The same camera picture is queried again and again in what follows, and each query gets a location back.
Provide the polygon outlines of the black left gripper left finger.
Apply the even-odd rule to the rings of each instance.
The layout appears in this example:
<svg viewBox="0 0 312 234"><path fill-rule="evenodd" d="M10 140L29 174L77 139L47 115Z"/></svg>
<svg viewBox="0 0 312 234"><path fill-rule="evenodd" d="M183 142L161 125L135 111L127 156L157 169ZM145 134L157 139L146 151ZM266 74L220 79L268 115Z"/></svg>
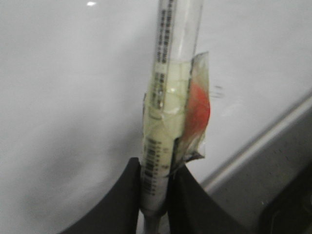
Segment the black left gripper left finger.
<svg viewBox="0 0 312 234"><path fill-rule="evenodd" d="M140 198L140 164L129 159L105 197L63 234L135 234Z"/></svg>

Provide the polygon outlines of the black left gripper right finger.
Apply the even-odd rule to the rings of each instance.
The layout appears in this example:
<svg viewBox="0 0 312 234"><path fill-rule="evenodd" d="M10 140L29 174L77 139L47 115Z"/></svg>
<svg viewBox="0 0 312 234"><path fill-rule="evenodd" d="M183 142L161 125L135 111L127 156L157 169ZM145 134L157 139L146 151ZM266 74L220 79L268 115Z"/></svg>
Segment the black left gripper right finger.
<svg viewBox="0 0 312 234"><path fill-rule="evenodd" d="M172 234L245 234L246 228L217 205L186 166L176 171L167 196Z"/></svg>

